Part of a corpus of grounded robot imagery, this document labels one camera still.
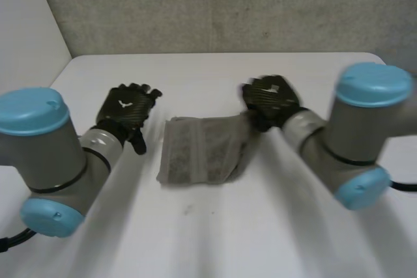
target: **white table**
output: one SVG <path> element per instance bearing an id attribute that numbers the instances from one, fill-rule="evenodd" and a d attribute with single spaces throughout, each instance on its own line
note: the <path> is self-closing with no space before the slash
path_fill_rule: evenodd
<path id="1" fill-rule="evenodd" d="M 145 125 L 149 151 L 128 146 L 86 222 L 70 238 L 37 235 L 0 255 L 0 277 L 367 278 L 417 275 L 417 197 L 390 190 L 361 212 L 342 208 L 287 147 L 278 130 L 263 139 L 241 179 L 222 186 L 162 188 L 164 121 L 243 109 L 238 86 L 281 74 L 304 105 L 326 116 L 346 66 L 382 63 L 367 53 L 241 53 L 78 57 L 52 85 L 78 133 L 94 123 L 120 83 L 159 88 Z M 382 165 L 394 180 L 417 180 L 417 141 L 390 141 Z M 0 175 L 0 236 L 23 229 L 28 195 L 14 169 Z"/>

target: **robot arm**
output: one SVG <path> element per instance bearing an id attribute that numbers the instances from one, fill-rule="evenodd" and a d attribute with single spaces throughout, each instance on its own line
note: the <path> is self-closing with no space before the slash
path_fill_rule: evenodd
<path id="1" fill-rule="evenodd" d="M 255 111 L 253 125 L 262 132 L 281 128 L 286 141 L 344 207 L 357 210 L 373 204 L 393 184 L 377 164 L 386 139 L 417 133 L 413 77 L 395 66 L 351 66 L 336 85 L 328 121 L 301 107 L 298 97 L 288 97 L 288 89 L 280 76 L 243 86 L 243 99 Z"/>
<path id="2" fill-rule="evenodd" d="M 30 197 L 20 216 L 33 231 L 76 231 L 120 158 L 125 141 L 146 152 L 141 128 L 162 93 L 148 85 L 111 89 L 96 126 L 78 138 L 61 95 L 48 88 L 0 97 L 0 156 L 17 168 Z"/>

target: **gray fabric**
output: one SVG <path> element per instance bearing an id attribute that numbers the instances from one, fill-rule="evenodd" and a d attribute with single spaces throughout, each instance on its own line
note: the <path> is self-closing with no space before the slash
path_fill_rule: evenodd
<path id="1" fill-rule="evenodd" d="M 175 117 L 165 124 L 161 184 L 221 184 L 247 166 L 258 135 L 245 114 L 234 117 Z"/>

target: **concrete wall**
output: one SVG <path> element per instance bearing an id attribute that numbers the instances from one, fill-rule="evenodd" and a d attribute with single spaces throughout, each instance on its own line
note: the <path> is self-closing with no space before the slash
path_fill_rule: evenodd
<path id="1" fill-rule="evenodd" d="M 417 0 L 48 2 L 73 56 L 368 51 L 408 67 L 417 48 Z"/>

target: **black cable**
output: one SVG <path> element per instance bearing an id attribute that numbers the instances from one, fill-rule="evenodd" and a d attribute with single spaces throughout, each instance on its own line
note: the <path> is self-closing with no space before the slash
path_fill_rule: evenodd
<path id="1" fill-rule="evenodd" d="M 404 192 L 417 192 L 417 184 L 402 184 L 401 182 L 392 182 L 391 188 Z"/>
<path id="2" fill-rule="evenodd" d="M 35 231 L 31 229 L 25 229 L 21 233 L 11 237 L 11 238 L 1 238 L 0 239 L 0 253 L 6 252 L 11 247 L 16 247 L 17 245 L 26 242 L 36 234 Z"/>

